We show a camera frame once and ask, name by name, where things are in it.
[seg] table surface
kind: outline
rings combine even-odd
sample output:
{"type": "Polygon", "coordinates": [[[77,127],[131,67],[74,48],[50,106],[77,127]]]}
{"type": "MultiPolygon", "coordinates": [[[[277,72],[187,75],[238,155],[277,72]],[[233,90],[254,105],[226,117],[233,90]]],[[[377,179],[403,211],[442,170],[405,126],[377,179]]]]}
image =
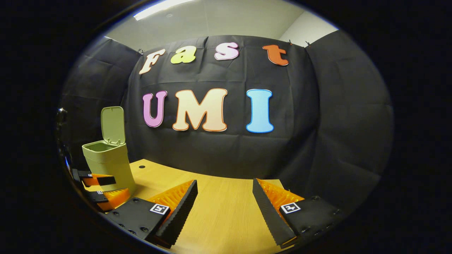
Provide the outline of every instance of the table surface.
{"type": "MultiPolygon", "coordinates": [[[[216,177],[163,166],[148,160],[130,164],[134,197],[149,199],[192,179],[198,196],[175,245],[176,254],[270,254],[282,250],[273,240],[253,195],[253,180],[216,177]]],[[[283,187],[279,180],[268,180],[283,187]]],[[[99,186],[86,188],[99,190],[99,186]]]]}

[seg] black backdrop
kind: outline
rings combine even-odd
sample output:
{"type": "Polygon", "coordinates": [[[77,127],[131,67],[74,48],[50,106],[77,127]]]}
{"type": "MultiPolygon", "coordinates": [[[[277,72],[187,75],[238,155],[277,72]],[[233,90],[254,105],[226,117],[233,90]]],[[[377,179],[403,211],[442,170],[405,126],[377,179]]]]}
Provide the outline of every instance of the black backdrop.
{"type": "MultiPolygon", "coordinates": [[[[148,159],[199,174],[253,179],[266,178],[279,171],[291,171],[289,177],[296,177],[299,169],[286,168],[285,164],[300,154],[299,163],[310,168],[318,126],[319,96],[314,70],[303,47],[253,36],[209,36],[161,45],[149,49],[137,62],[123,105],[126,141],[132,161],[148,159]],[[237,58],[218,61],[213,57],[216,46],[224,42],[239,45],[237,58]],[[273,44],[286,50],[283,58],[289,61],[287,66],[268,60],[262,47],[273,44]],[[171,64],[174,52],[188,45],[197,48],[196,59],[187,64],[171,64]],[[162,48],[167,52],[159,57],[152,69],[138,74],[146,56],[162,48]],[[201,103],[213,88],[227,90],[223,99],[227,129],[222,132],[209,132],[202,127],[197,130],[190,127],[183,132],[173,130],[178,111],[175,93],[192,90],[201,103]],[[271,132],[246,130],[251,121],[251,99],[246,96],[250,89],[272,91],[269,120],[274,129],[271,132]],[[163,122],[152,128],[143,120],[142,97],[162,90],[168,92],[163,122]]],[[[157,100],[153,99],[153,116],[156,108],[157,100]]]]}
{"type": "MultiPolygon", "coordinates": [[[[67,184],[52,141],[61,85],[94,38],[89,31],[132,3],[7,3],[11,18],[5,24],[13,29],[13,41],[6,57],[18,65],[6,68],[12,74],[6,78],[6,92],[12,96],[5,102],[11,105],[7,117],[19,124],[6,122],[6,130],[19,145],[10,150],[13,168],[5,179],[7,216],[13,223],[6,231],[6,249],[145,250],[127,235],[109,234],[112,227],[94,220],[96,215],[67,184]],[[24,26],[18,26],[20,20],[26,21],[24,26]]],[[[370,55],[388,84],[396,117],[394,149],[377,188],[351,217],[305,252],[445,253],[447,210],[441,204],[447,200],[445,175],[450,168],[442,96],[449,91],[441,61],[446,52],[445,6],[304,3],[350,33],[370,55]]]]}
{"type": "Polygon", "coordinates": [[[71,165],[88,170],[82,145],[102,140],[100,113],[119,106],[137,60],[137,51],[101,37],[74,63],[61,91],[60,106],[67,111],[62,141],[69,147],[71,165]]]}

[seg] open lid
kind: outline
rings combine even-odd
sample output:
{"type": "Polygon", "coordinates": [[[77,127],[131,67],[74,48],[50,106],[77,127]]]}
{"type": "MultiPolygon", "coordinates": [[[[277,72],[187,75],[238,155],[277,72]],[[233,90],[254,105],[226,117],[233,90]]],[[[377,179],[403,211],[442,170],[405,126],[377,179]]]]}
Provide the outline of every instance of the open lid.
{"type": "Polygon", "coordinates": [[[100,125],[105,142],[115,145],[126,142],[124,110],[121,107],[103,108],[100,113],[100,125]]]}

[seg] black curtain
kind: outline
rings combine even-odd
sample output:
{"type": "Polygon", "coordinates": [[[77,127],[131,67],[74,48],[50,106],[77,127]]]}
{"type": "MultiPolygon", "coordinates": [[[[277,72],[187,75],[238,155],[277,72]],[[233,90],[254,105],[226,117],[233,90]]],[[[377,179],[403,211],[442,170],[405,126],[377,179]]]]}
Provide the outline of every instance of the black curtain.
{"type": "Polygon", "coordinates": [[[73,168],[88,169],[82,145],[103,139],[100,112],[105,107],[120,105],[129,75],[140,56],[137,51],[102,37],[73,65],[60,103],[67,111],[62,141],[69,147],[73,168]]]}
{"type": "MultiPolygon", "coordinates": [[[[138,60],[129,80],[124,100],[126,143],[131,161],[147,159],[159,164],[230,178],[268,178],[286,172],[284,179],[305,179],[311,167],[315,130],[319,117],[319,97],[314,70],[306,50],[288,42],[253,36],[210,36],[173,42],[148,50],[138,60]],[[239,55],[233,60],[215,59],[215,48],[224,42],[238,44],[239,55]],[[287,66],[268,59],[262,47],[278,45],[286,51],[287,66]],[[172,64],[175,51],[195,46],[196,59],[190,63],[172,64]],[[165,49],[151,70],[142,75],[146,56],[165,49]],[[201,103],[213,88],[227,90],[223,116],[227,129],[208,132],[191,124],[186,131],[175,131],[178,98],[175,93],[190,89],[201,103]],[[269,119],[274,130],[252,133],[246,125],[251,121],[249,89],[267,89],[269,119]],[[165,113],[158,127],[146,125],[143,117],[143,95],[165,90],[165,113]]],[[[151,102],[151,115],[156,116],[157,99],[151,102]]]]}
{"type": "MultiPolygon", "coordinates": [[[[306,51],[318,81],[320,126],[307,185],[299,190],[351,212],[376,186],[389,159],[391,99],[372,61],[344,32],[330,33],[306,51]]],[[[285,179],[285,172],[280,175],[285,179]]]]}

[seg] white wall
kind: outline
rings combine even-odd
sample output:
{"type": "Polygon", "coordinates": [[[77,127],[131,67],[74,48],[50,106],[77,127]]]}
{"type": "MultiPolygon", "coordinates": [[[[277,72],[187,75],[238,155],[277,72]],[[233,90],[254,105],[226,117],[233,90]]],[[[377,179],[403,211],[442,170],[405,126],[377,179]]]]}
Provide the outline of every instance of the white wall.
{"type": "Polygon", "coordinates": [[[279,39],[303,12],[285,0],[196,0],[139,21],[130,15],[106,36],[145,51],[179,40],[224,34],[279,39]]]}
{"type": "Polygon", "coordinates": [[[309,11],[305,11],[293,22],[279,40],[285,42],[290,40],[292,44],[307,47],[306,42],[313,43],[336,30],[338,29],[327,21],[309,11]]]}

